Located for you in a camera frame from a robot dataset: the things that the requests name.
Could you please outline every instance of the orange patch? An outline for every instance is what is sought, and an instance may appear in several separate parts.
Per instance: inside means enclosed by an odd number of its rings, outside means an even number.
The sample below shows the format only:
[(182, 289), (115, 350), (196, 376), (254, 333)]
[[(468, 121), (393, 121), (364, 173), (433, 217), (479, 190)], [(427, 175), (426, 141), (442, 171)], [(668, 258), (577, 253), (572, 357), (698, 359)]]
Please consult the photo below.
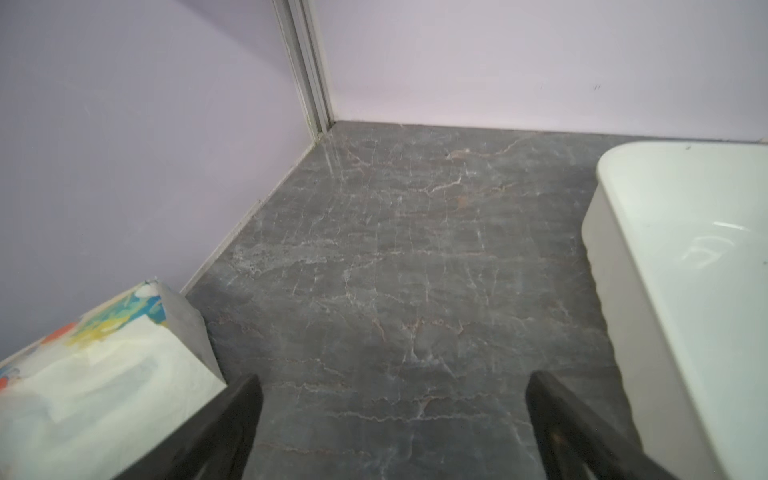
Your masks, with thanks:
[(51, 335), (46, 336), (40, 343), (43, 345), (49, 342), (53, 342), (56, 339), (59, 339), (67, 334), (70, 330), (74, 329), (74, 327), (77, 325), (77, 322), (72, 322), (68, 325), (64, 325), (62, 328), (56, 330)]

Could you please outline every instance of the white wall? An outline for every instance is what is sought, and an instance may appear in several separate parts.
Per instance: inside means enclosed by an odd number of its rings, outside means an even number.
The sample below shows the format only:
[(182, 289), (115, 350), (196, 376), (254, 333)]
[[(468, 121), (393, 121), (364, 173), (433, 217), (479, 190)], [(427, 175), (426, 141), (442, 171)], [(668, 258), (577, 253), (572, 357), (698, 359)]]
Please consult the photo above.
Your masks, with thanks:
[(0, 359), (180, 289), (310, 144), (271, 0), (0, 2)]
[(316, 0), (337, 119), (768, 137), (766, 0)]

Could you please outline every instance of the lavender wall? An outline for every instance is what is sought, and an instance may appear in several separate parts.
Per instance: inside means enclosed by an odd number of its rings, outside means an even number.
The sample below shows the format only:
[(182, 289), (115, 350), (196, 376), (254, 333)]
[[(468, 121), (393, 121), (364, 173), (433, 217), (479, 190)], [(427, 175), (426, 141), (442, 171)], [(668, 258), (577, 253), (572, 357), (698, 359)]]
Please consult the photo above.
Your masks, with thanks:
[(337, 119), (768, 137), (765, 0), (317, 0)]
[(0, 359), (180, 289), (310, 144), (271, 0), (0, 2)]

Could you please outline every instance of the colorful print on package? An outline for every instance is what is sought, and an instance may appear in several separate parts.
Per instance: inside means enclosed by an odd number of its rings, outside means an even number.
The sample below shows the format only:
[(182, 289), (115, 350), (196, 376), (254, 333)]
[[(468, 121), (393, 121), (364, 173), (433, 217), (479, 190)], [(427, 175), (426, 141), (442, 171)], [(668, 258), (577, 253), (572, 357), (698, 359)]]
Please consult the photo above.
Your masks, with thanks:
[(79, 322), (63, 326), (0, 362), (0, 392), (13, 382), (23, 379), (25, 377), (22, 365), (24, 361), (30, 356), (40, 354), (43, 349), (54, 346), (85, 348), (145, 315), (157, 325), (165, 326), (165, 310), (155, 282), (136, 285), (86, 313)]

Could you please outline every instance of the gray floor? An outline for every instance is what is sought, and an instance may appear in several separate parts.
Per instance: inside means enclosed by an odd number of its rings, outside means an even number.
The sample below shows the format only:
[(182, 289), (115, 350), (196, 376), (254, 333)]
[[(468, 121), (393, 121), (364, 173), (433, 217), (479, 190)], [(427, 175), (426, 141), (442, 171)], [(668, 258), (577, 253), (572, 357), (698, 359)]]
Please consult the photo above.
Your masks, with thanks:
[(336, 124), (188, 296), (265, 386), (245, 478), (544, 478), (536, 369), (636, 439), (579, 233), (630, 140)]

